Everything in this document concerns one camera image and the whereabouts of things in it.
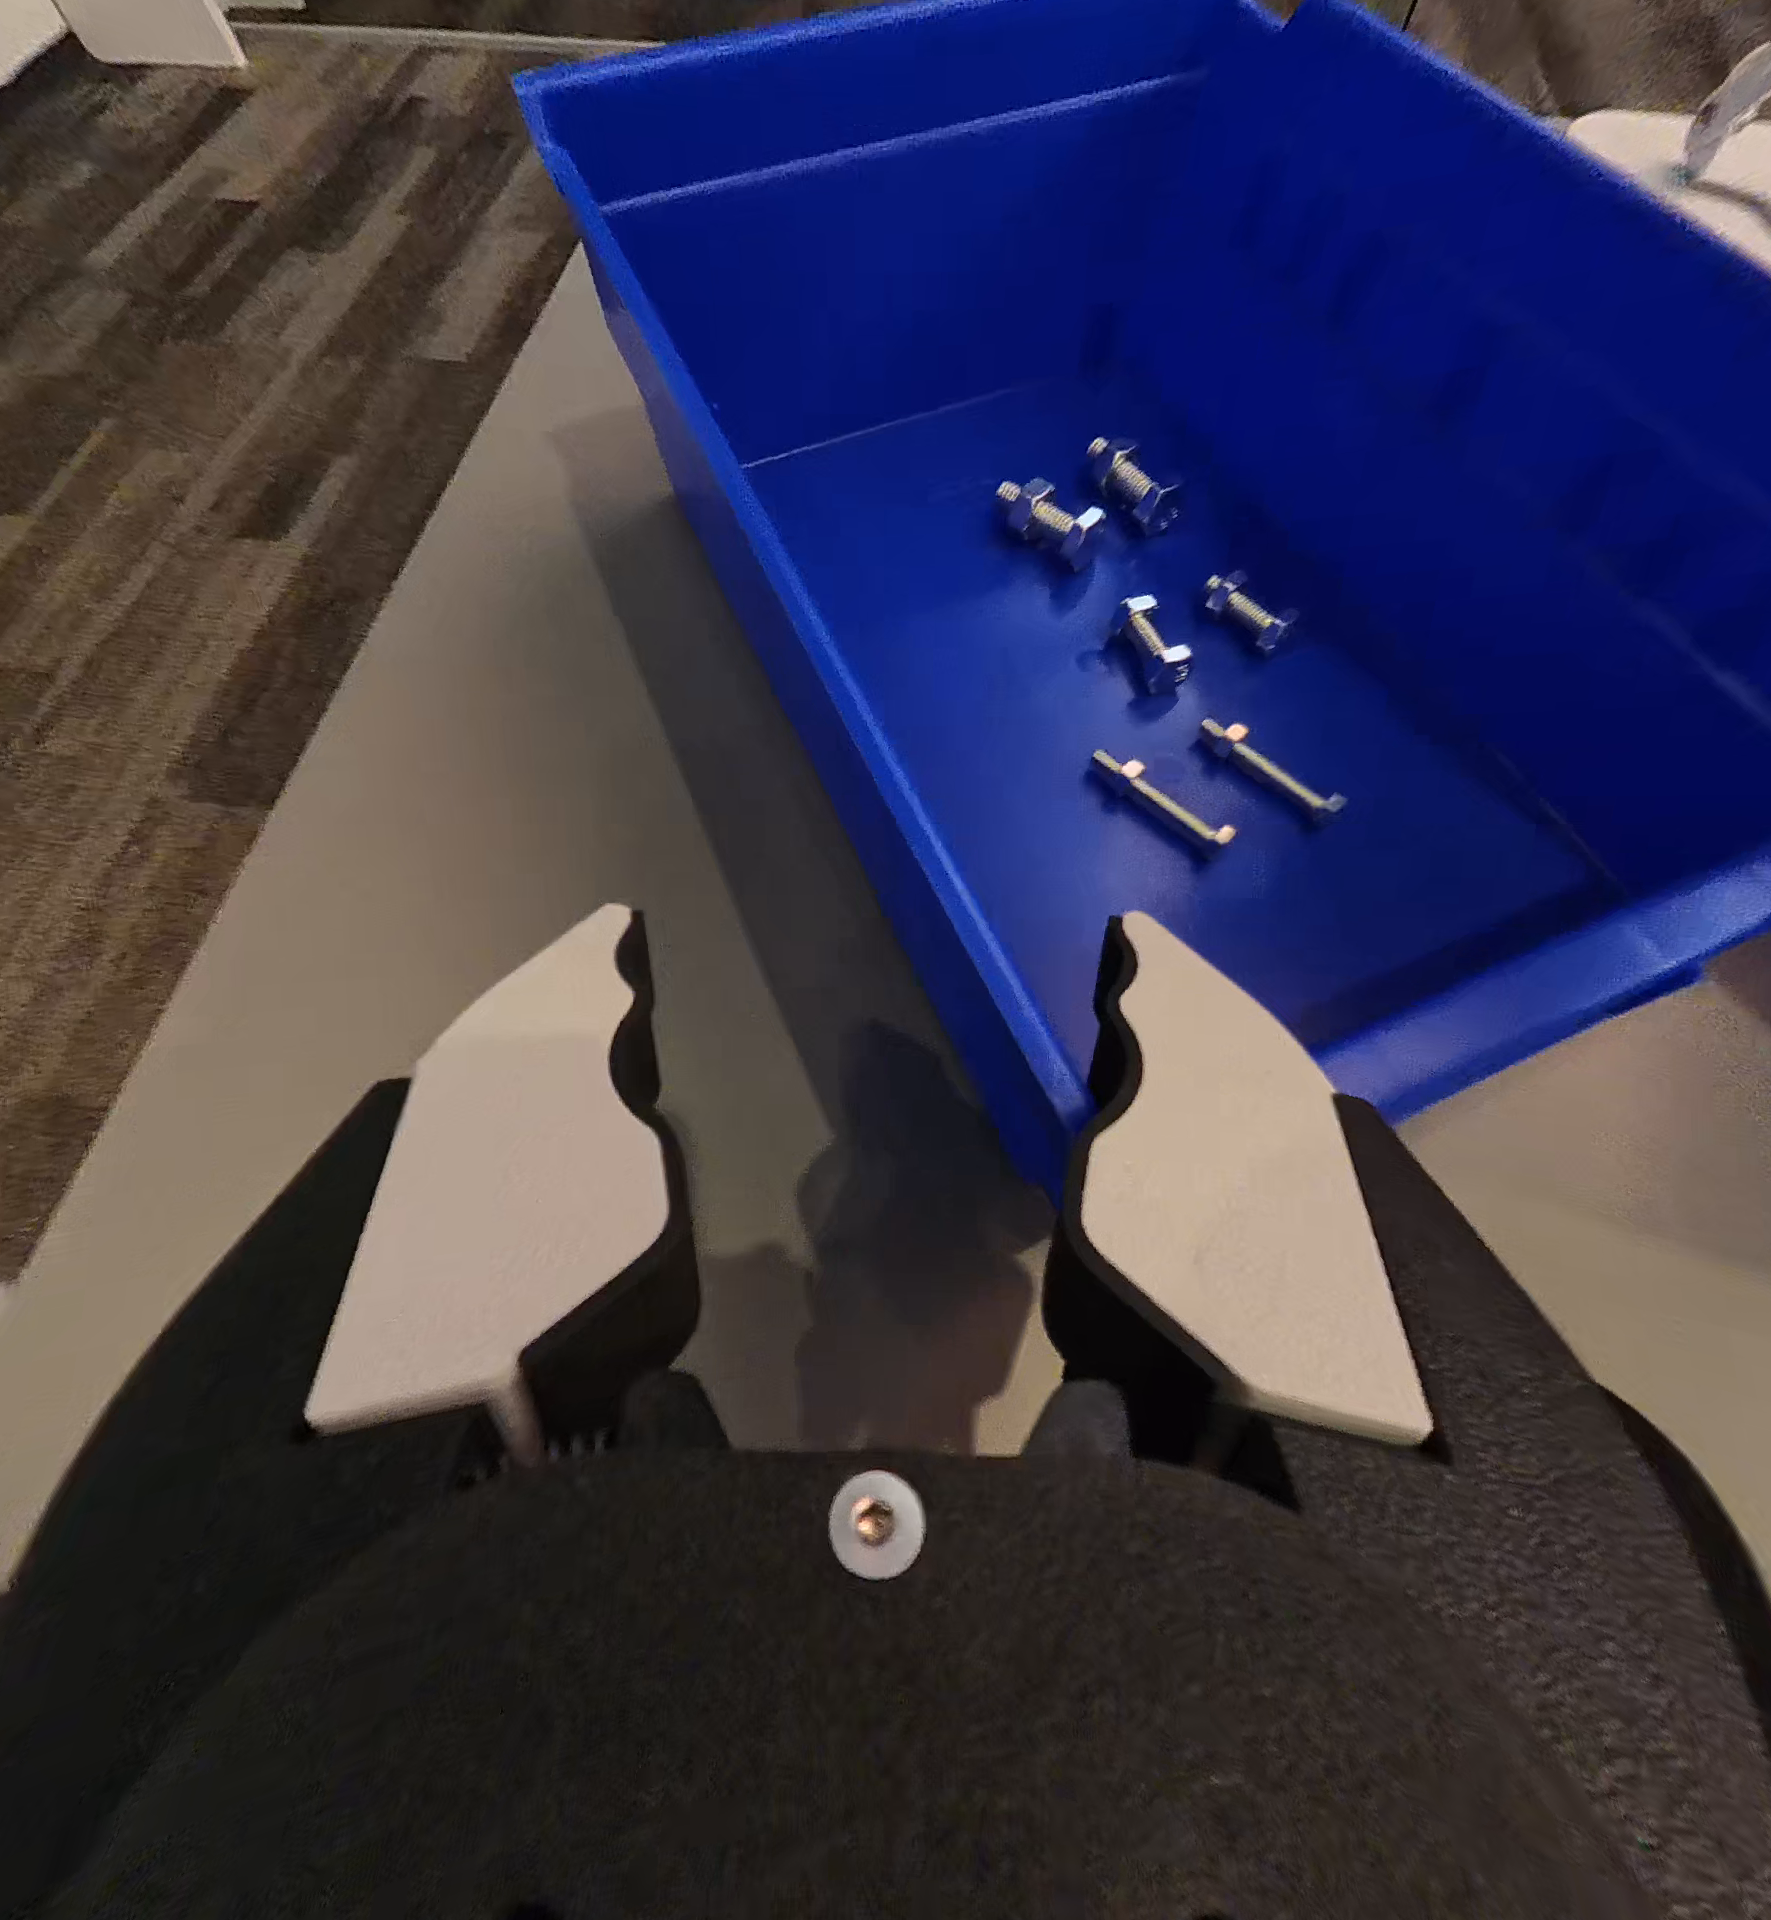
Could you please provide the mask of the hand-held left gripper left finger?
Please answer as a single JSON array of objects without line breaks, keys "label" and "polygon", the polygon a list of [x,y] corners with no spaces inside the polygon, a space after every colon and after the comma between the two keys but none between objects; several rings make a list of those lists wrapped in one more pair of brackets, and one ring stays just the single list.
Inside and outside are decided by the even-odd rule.
[{"label": "hand-held left gripper left finger", "polygon": [[412,1071],[304,1423],[481,1410],[515,1460],[587,1449],[681,1354],[699,1275],[658,1111],[647,927],[606,904]]}]

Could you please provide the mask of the medium bolt with nut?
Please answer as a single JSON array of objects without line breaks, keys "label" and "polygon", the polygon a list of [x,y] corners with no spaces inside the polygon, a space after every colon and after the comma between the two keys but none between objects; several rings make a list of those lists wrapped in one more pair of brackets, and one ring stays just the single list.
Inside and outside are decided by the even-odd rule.
[{"label": "medium bolt with nut", "polygon": [[1177,694],[1192,669],[1190,645],[1162,637],[1159,615],[1155,595],[1129,595],[1118,601],[1111,620],[1111,640],[1131,661],[1144,699]]},{"label": "medium bolt with nut", "polygon": [[1274,611],[1250,592],[1242,572],[1215,572],[1202,585],[1202,607],[1215,623],[1236,630],[1253,650],[1270,659],[1293,635],[1297,611]]}]

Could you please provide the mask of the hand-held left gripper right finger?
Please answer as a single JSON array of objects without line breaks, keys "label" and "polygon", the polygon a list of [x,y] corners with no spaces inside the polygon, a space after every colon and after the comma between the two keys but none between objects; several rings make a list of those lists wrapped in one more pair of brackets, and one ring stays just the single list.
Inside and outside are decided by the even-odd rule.
[{"label": "hand-held left gripper right finger", "polygon": [[1164,1458],[1215,1410],[1424,1449],[1433,1410],[1313,1056],[1143,910],[1107,924],[1094,1009],[1043,1288],[1064,1375],[1111,1382]]}]

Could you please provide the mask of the instruction sheet on wooden stand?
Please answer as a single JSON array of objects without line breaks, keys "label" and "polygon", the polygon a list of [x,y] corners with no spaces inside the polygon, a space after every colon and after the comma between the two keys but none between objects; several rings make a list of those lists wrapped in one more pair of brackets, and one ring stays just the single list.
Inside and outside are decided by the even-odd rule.
[{"label": "instruction sheet on wooden stand", "polygon": [[1599,108],[1566,138],[1771,275],[1771,39],[1693,115]]}]

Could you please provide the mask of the blue plastic bin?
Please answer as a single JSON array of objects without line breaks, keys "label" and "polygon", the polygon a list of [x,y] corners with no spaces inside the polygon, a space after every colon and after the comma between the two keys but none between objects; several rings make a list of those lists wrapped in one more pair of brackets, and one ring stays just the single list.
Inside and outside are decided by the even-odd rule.
[{"label": "blue plastic bin", "polygon": [[[1131,910],[1387,1119],[1771,929],[1771,275],[1640,186],[1349,5],[912,5],[515,86],[1030,1179]],[[1106,508],[1097,436],[1184,506],[1070,572],[993,487]],[[1270,659],[1202,607],[1235,570],[1297,611]],[[1111,640],[1144,593],[1192,648],[1162,699]],[[1235,845],[1110,802],[1094,748]]]}]

